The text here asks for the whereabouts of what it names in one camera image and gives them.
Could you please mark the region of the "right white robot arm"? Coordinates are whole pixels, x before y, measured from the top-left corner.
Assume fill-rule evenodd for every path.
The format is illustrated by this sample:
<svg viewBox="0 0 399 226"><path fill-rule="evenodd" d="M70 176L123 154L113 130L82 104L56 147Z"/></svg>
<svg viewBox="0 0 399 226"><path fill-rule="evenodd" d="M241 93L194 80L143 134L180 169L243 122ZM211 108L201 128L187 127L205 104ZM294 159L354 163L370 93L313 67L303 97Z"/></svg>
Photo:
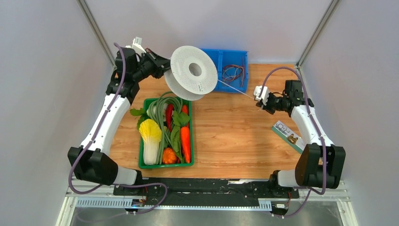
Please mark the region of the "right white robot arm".
<svg viewBox="0 0 399 226"><path fill-rule="evenodd" d="M299 129L305 147L292 170L280 170L277 179L268 184L269 193L281 197L287 187L314 187L336 189L339 186L345 149L334 145L319 123L314 105L302 83L288 80L283 95L275 96L262 85L254 90L257 106L270 114L287 112Z"/></svg>

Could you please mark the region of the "white perforated spool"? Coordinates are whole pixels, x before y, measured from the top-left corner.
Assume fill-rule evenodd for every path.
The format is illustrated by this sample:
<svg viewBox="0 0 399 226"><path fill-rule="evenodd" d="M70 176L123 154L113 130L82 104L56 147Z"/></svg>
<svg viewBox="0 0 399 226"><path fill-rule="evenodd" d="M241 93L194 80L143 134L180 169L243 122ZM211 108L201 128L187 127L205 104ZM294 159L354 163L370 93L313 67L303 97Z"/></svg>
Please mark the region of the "white perforated spool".
<svg viewBox="0 0 399 226"><path fill-rule="evenodd" d="M170 90L188 101L203 98L218 82L215 64L203 50L194 46L181 46L173 52L170 69L164 77Z"/></svg>

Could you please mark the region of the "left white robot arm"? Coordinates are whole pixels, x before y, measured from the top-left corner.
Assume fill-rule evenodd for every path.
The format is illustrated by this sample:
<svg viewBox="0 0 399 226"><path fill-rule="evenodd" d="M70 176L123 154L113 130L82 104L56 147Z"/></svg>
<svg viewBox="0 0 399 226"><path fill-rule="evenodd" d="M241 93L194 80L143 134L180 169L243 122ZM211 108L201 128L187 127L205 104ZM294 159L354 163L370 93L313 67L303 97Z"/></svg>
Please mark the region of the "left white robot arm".
<svg viewBox="0 0 399 226"><path fill-rule="evenodd" d="M119 48L103 107L93 128L78 147L68 151L71 177L100 185L126 185L132 195L143 191L144 183L139 179L141 171L118 165L109 157L110 147L123 116L139 91L139 82L149 76L161 78L168 69L170 60L149 48L143 51Z"/></svg>

